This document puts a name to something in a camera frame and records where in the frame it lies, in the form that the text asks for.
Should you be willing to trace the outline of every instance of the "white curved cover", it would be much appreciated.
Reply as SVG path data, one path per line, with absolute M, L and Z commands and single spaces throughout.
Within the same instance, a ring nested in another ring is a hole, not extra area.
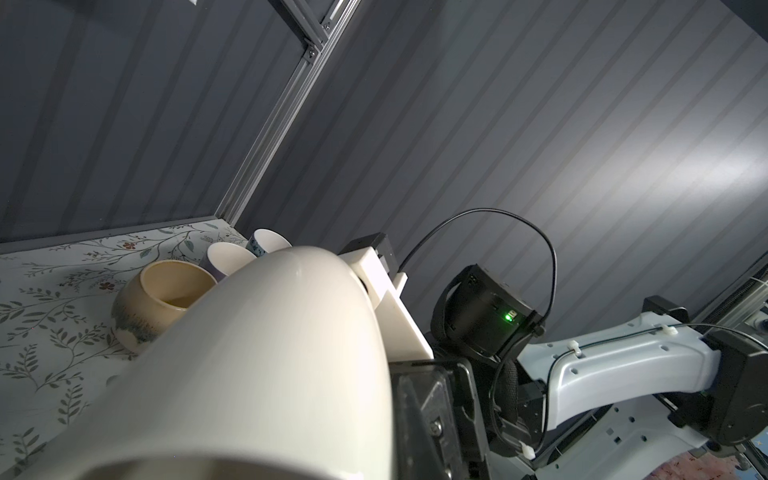
M 389 479 L 389 371 L 365 290 L 318 248 L 254 260 L 48 447 L 25 478 L 191 455 L 316 478 Z
M 667 315 L 646 312 L 599 332 L 553 343 L 527 345 L 518 361 L 532 379 L 547 381 L 554 357 L 568 343 L 585 345 L 613 339 L 659 325 L 679 324 Z M 589 409 L 661 392 L 699 392 L 712 385 L 720 352 L 701 341 L 701 333 L 677 327 L 677 335 L 656 332 L 584 348 L 583 357 L 567 355 L 557 361 L 547 385 L 547 430 Z

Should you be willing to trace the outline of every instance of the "gray wall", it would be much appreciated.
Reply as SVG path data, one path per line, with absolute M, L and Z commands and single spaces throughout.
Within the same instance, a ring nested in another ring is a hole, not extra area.
M 258 0 L 0 0 L 0 242 L 213 214 L 303 50 Z
M 377 1 L 237 224 L 402 259 L 467 207 L 542 227 L 561 275 L 548 338 L 690 310 L 768 250 L 768 45 L 717 0 Z M 466 217 L 409 266 L 422 327 L 479 262 L 543 309 L 544 243 Z

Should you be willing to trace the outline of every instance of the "screw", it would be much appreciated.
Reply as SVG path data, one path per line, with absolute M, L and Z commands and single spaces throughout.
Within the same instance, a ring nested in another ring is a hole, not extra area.
M 439 437 L 442 434 L 442 423 L 439 419 L 429 424 L 429 434 L 433 437 Z

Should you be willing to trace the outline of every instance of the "cable clip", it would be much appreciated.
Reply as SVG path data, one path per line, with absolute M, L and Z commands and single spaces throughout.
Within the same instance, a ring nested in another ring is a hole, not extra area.
M 568 342 L 568 348 L 574 351 L 576 357 L 581 358 L 581 349 L 578 348 L 578 342 L 576 340 Z
M 533 447 L 531 447 L 530 445 L 526 445 L 523 442 L 520 442 L 520 446 L 523 450 L 523 456 L 527 460 L 533 460 L 534 458 L 536 458 L 536 451 L 533 449 Z
M 666 333 L 667 335 L 677 335 L 677 329 L 673 326 L 669 325 L 662 325 L 661 326 L 662 331 Z

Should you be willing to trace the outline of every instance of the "floral tablecloth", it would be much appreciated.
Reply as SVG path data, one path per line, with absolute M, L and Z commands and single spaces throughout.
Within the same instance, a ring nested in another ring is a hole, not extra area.
M 0 472 L 28 467 L 132 360 L 112 333 L 116 292 L 217 241 L 245 239 L 211 220 L 0 256 Z

